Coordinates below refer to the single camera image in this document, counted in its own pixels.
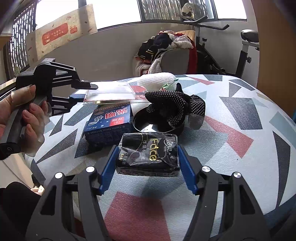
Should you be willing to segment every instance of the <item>finger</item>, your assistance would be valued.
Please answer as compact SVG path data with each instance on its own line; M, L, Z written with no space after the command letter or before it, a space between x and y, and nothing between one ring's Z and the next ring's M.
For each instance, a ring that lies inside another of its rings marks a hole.
M46 101L42 102L41 109L43 110L44 114L47 115L48 113L48 104Z
M45 114L40 106L31 103L29 107L29 112L36 116L40 124L41 122L44 122Z
M35 133L43 134L42 132L42 125L40 125L38 119L36 116L34 116L32 113L28 112L27 110L24 110L22 112L22 117L25 123L30 124L32 129L35 131Z
M1 139L1 137L3 136L4 129L5 129L5 125L0 124L0 139Z
M34 156L39 148L40 144L38 137L30 124L27 124L25 129L25 138L22 139L22 152L28 155Z
M22 104L25 104L35 98L36 86L29 85L11 92L6 100L10 104L12 110Z
M25 130L25 141L26 141L26 147L34 148L36 146L36 143L38 142L38 137L35 131L33 130L32 126L30 124L27 124L26 130Z

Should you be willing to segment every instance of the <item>blue gripper pad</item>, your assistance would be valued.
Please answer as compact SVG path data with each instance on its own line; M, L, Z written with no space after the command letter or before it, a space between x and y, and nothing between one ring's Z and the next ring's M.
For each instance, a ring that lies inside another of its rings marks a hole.
M180 168L185 179L187 188L192 191L194 195L197 194L198 188L196 186L196 174L194 173L185 153L178 145L178 155L180 160Z
M115 171L115 161L118 158L119 147L116 146L113 150L104 170L101 175L101 185L99 188L100 195L103 195L105 191L109 189Z

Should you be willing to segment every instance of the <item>red logo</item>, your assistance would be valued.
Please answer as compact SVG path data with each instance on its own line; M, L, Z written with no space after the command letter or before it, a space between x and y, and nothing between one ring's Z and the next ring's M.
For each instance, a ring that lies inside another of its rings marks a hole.
M68 33L68 24L63 23L62 25L43 34L42 35L42 43L43 43L43 45L47 45L51 41L65 35L66 33Z
M117 115L123 115L128 112L128 109L124 107L123 109L116 110Z
M124 117L113 118L110 122L110 126L116 126L124 123Z
M109 113L106 113L105 114L105 119L109 119L109 118L112 118L116 116L116 113L115 112L109 112Z
M77 31L78 30L76 26L74 26L73 28L72 27L70 28L70 34L76 33Z

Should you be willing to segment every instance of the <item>exercise bike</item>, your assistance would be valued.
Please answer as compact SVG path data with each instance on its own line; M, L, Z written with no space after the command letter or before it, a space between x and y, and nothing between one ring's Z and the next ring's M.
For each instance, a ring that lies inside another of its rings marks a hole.
M202 38L203 43L200 44L200 28L211 28L220 31L226 30L229 25L225 25L222 28L209 26L200 24L204 20L207 19L207 16L204 16L198 20L188 17L179 15L179 17L183 20L184 23L190 24L194 27L198 28L197 36L196 36L196 49L197 49L197 58L198 58L198 65L197 65L197 73L198 74L222 74L222 75L230 75L235 76L237 78L241 78L244 72L244 68L246 62L251 63L252 58L248 57L248 49L249 46L255 47L256 50L259 51L259 35L258 32L251 29L245 29L241 31L241 37L244 41L242 41L242 50L240 52L239 61L237 64L237 69L235 74L228 73L225 69L221 68L216 60L211 56L211 54L205 49L205 42L207 41L206 38Z

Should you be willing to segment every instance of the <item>silver screw head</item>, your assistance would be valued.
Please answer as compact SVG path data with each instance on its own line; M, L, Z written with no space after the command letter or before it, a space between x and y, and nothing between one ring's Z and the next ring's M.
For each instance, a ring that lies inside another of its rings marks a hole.
M209 172L211 169L210 169L208 166L203 166L203 167L202 167L202 170L203 170L204 172Z
M54 177L56 178L56 179L59 179L59 178L61 178L63 176L63 174L61 173L61 172L58 172L58 173L56 173L55 175L54 175Z
M239 172L235 172L233 175L234 175L234 177L236 177L236 178L240 178L240 177L242 176Z
M87 168L86 168L86 171L87 171L87 172L93 172L93 171L94 171L94 167L87 167Z

